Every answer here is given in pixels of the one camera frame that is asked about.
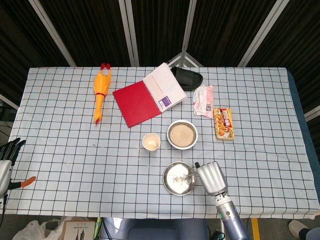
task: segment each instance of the purple label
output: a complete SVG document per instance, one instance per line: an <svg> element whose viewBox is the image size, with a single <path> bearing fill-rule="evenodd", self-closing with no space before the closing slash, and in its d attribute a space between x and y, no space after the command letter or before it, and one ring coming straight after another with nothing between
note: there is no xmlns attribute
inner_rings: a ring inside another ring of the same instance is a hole
<svg viewBox="0 0 320 240"><path fill-rule="evenodd" d="M165 107L168 107L171 104L171 101L169 100L169 98L167 96L165 96L164 98L162 98L159 103L161 104L161 102L163 103L163 105Z"/></svg>

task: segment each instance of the open notebook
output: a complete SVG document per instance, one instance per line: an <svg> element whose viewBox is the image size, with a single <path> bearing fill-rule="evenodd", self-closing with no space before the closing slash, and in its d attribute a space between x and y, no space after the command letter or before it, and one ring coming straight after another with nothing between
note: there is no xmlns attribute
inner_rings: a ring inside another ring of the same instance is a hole
<svg viewBox="0 0 320 240"><path fill-rule="evenodd" d="M142 81L113 92L128 127L153 118L187 98L166 63Z"/></svg>

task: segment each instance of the metal bowl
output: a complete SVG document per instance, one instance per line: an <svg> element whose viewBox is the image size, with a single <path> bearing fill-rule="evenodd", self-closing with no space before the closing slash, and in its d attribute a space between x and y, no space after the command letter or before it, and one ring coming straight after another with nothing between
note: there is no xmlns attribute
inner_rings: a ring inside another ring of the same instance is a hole
<svg viewBox="0 0 320 240"><path fill-rule="evenodd" d="M190 129L192 129L193 131L193 140L191 142L191 144L189 144L188 146L178 146L178 145L175 145L172 141L171 141L171 138L170 138L170 133L172 131L172 129L177 126L177 125L186 125L187 127L189 127ZM197 140L198 140L198 131L195 127L195 125L193 125L191 122L189 121L186 121L186 120L177 120L177 121L174 121L173 123L170 124L167 132L166 132L166 137L168 138L168 141L169 143L175 147L176 149L180 149L180 150L186 150L186 149L190 149L192 148Z"/></svg>
<svg viewBox="0 0 320 240"><path fill-rule="evenodd" d="M189 194L196 185L196 176L185 175L192 174L193 168L182 161L176 161L167 166L163 172L163 184L165 188L176 196L183 196Z"/></svg>

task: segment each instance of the yellow floor marking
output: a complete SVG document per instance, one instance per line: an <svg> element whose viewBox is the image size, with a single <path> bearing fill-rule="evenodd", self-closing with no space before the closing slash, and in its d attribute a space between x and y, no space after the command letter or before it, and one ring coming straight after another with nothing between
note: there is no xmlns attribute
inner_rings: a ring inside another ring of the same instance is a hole
<svg viewBox="0 0 320 240"><path fill-rule="evenodd" d="M253 240L260 240L258 218L251 218Z"/></svg>

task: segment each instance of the plastic bag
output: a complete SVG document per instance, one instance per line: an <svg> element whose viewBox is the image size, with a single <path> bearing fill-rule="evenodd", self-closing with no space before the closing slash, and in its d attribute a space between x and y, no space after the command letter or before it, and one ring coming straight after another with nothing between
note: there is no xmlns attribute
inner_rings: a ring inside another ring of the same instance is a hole
<svg viewBox="0 0 320 240"><path fill-rule="evenodd" d="M214 118L214 86L201 85L194 91L193 113Z"/></svg>
<svg viewBox="0 0 320 240"><path fill-rule="evenodd" d="M63 220L53 219L51 221L46 221L39 225L37 220L33 220L28 223L28 225L19 231L12 240L59 240L64 228L64 221L71 220L72 217L68 216ZM49 222L58 222L58 226L55 230L50 231L49 235L46 237L46 224Z"/></svg>

